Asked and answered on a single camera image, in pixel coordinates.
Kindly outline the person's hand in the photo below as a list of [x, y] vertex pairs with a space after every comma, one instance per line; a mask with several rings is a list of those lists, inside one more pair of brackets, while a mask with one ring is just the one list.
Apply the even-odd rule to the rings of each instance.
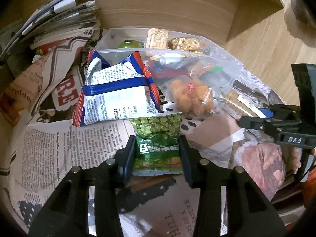
[[288, 159], [288, 167], [293, 172], [297, 172], [302, 163], [300, 162], [301, 154], [296, 147], [289, 147], [289, 159]]

